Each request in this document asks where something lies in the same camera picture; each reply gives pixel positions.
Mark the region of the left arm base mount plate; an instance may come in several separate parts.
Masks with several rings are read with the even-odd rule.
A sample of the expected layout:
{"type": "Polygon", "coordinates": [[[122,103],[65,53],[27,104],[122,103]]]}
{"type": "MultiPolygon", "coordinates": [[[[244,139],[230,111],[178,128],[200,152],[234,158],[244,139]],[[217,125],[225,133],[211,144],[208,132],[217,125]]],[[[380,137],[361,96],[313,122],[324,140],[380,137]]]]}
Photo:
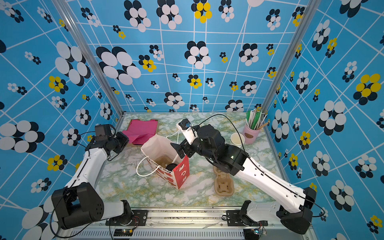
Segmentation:
{"type": "Polygon", "coordinates": [[[122,216],[113,217],[112,221],[106,220],[106,226],[109,227],[139,227],[145,226],[148,218],[148,210],[131,210],[131,213],[122,216]]]}

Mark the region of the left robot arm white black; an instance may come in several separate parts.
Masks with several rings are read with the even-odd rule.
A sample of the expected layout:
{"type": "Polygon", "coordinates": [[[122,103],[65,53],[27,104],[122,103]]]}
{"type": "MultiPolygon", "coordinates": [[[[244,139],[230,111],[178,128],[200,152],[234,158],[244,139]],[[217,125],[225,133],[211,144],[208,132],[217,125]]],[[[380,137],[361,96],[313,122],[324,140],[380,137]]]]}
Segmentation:
{"type": "Polygon", "coordinates": [[[104,219],[120,224],[130,223],[133,212],[126,200],[105,203],[96,191],[105,164],[112,152],[119,154],[129,139],[112,125],[98,125],[95,136],[85,148],[84,158],[72,179],[52,194],[53,213],[59,227],[69,230],[104,219]]]}

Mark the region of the white paper cup stack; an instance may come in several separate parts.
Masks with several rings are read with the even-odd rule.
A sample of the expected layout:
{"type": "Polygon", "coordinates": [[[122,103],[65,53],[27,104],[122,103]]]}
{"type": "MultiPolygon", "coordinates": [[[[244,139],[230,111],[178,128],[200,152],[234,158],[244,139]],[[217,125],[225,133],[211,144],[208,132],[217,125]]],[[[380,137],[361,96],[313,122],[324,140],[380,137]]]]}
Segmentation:
{"type": "Polygon", "coordinates": [[[245,143],[245,136],[238,133],[233,133],[231,135],[231,144],[239,148],[245,143]]]}

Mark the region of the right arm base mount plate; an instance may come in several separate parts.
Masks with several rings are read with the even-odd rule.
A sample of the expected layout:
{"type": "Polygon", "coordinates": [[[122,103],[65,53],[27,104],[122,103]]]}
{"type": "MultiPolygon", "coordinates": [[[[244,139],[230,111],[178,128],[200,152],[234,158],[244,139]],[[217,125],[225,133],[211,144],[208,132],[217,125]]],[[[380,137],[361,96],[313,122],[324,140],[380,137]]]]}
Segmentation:
{"type": "Polygon", "coordinates": [[[242,215],[240,210],[227,210],[225,215],[222,215],[222,220],[227,222],[229,227],[266,227],[268,221],[254,221],[246,215],[242,215]]]}

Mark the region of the single brown pulp carrier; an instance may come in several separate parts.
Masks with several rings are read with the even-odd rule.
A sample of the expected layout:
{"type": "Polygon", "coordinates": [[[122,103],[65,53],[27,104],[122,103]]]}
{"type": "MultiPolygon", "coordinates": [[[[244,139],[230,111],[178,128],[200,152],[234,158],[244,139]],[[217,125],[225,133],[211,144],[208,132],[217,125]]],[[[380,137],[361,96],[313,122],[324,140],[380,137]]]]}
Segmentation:
{"type": "Polygon", "coordinates": [[[157,163],[162,168],[166,168],[167,165],[173,163],[174,160],[169,158],[168,156],[160,156],[157,159],[155,159],[155,163],[157,163]]]}

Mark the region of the single black coffee lid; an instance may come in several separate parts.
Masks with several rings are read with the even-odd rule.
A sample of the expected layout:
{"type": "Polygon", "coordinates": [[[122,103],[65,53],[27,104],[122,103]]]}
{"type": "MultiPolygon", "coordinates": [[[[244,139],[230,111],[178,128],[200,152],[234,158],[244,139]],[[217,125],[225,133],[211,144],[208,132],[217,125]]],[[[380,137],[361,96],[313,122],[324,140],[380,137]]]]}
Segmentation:
{"type": "Polygon", "coordinates": [[[169,165],[166,166],[166,169],[170,172],[172,172],[174,170],[174,168],[176,168],[178,165],[175,164],[175,163],[171,163],[169,165]]]}

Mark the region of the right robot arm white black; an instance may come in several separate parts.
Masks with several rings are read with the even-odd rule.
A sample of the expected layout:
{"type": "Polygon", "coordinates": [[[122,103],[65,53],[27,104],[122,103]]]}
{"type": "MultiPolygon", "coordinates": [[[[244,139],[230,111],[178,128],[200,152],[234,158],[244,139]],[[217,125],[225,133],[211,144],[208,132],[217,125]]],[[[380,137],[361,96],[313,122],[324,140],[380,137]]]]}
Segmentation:
{"type": "Polygon", "coordinates": [[[312,224],[312,207],[317,195],[314,189],[302,189],[284,181],[257,163],[245,150],[227,144],[211,125],[192,126],[188,119],[184,119],[177,128],[185,140],[171,145],[181,158],[198,154],[220,171],[253,184],[280,204],[276,216],[284,227],[300,235],[307,232],[312,224]]]}

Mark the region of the red white paper gift bag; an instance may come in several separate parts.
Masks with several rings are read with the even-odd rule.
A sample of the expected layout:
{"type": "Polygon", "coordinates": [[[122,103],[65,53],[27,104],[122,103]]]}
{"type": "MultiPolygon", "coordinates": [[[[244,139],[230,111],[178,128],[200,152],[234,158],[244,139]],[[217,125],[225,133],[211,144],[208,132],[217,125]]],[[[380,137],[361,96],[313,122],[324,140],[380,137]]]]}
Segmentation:
{"type": "Polygon", "coordinates": [[[180,157],[172,144],[172,141],[160,135],[154,135],[144,143],[141,151],[145,157],[141,161],[147,162],[152,171],[148,174],[140,174],[139,169],[136,168],[137,175],[147,177],[157,174],[179,190],[190,176],[190,163],[189,157],[180,157]]]}

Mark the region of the brown pulp cup carrier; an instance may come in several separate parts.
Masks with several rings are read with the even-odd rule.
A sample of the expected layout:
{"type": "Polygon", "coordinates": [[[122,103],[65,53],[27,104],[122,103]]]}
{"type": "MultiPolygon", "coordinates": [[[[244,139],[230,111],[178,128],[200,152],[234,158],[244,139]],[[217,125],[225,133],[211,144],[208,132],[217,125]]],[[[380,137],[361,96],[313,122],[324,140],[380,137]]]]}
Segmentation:
{"type": "Polygon", "coordinates": [[[214,181],[215,192],[221,197],[230,197],[235,192],[234,181],[231,175],[213,167],[216,178],[214,181]]]}

